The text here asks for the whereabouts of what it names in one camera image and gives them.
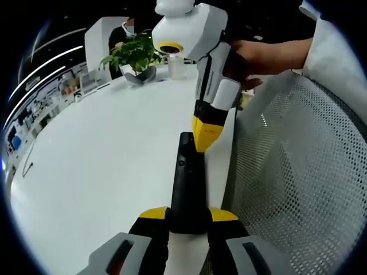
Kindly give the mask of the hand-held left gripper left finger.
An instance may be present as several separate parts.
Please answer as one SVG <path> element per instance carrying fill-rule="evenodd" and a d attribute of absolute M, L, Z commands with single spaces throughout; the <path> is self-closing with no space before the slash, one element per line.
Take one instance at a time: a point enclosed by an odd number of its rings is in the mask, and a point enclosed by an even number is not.
<path fill-rule="evenodd" d="M 118 233 L 89 256 L 86 274 L 164 274 L 168 207 L 144 211 L 128 233 Z"/>

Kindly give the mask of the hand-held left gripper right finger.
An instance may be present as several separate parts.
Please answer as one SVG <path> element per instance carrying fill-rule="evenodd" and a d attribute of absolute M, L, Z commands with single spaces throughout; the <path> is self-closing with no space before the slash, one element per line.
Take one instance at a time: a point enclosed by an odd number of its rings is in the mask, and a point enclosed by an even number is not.
<path fill-rule="evenodd" d="M 214 274 L 272 274 L 267 245 L 250 236 L 230 211 L 209 208 L 209 256 Z"/>

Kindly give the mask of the person's right hand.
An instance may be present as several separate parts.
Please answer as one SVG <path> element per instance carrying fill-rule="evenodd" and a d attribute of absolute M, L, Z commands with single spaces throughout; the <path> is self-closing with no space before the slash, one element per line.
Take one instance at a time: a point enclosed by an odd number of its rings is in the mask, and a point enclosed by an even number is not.
<path fill-rule="evenodd" d="M 231 50 L 224 66 L 224 76 L 235 80 L 243 91 L 259 86 L 262 81 L 250 76 L 259 74 L 258 61 L 260 60 L 259 43 L 236 40 L 230 43 Z"/>

